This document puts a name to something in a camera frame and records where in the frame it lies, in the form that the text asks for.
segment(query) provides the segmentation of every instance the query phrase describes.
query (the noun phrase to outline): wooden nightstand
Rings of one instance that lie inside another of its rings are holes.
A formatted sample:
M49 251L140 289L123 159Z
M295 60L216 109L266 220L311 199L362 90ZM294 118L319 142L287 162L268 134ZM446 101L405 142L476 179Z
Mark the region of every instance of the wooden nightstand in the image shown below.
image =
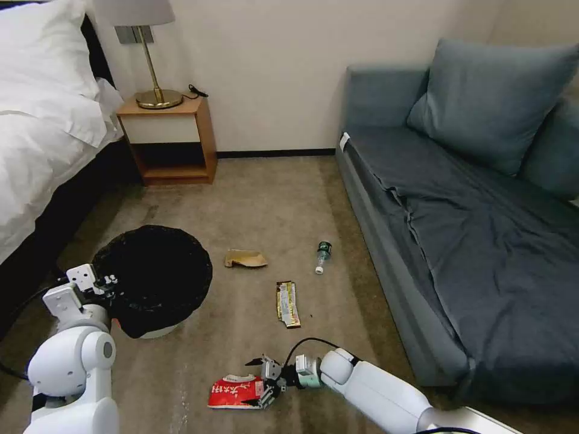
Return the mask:
M206 98L146 110L132 97L117 116L144 185L213 183L217 157Z

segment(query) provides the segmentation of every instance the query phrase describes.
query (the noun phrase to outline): table lamp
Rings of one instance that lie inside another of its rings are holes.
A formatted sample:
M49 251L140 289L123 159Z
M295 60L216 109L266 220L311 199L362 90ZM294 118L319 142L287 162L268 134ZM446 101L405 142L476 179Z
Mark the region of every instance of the table lamp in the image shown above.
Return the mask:
M151 55L141 26L167 24L175 21L169 0L95 0L96 13L113 26L136 27L145 50L147 65L153 79L153 90L138 93L137 104L143 109L168 109L183 102L181 92L159 87Z

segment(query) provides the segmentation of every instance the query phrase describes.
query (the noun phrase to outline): gold lamp base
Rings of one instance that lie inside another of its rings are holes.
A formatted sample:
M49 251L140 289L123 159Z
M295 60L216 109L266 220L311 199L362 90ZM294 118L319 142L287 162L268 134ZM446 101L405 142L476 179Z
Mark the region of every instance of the gold lamp base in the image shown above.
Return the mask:
M183 94L175 90L156 88L137 94L137 105L143 109L160 110L175 107L183 102Z

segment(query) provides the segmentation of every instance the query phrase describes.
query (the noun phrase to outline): red snack bag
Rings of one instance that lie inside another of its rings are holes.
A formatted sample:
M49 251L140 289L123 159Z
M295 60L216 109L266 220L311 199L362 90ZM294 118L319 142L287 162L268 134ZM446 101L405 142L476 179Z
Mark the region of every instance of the red snack bag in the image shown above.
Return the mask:
M247 377L228 375L211 387L207 407L242 410L257 409L258 407L253 407L244 403L244 401L259 399L263 393L264 382L260 377L253 375Z

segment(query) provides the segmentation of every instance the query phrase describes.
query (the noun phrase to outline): white bedsheet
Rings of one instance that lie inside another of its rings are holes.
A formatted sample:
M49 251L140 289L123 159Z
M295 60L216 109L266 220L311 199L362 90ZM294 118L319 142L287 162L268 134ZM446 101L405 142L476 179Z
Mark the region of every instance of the white bedsheet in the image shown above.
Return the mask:
M34 231L54 191L122 136L114 115L122 98L106 80L98 85L107 132L97 147L45 119L0 112L0 263Z

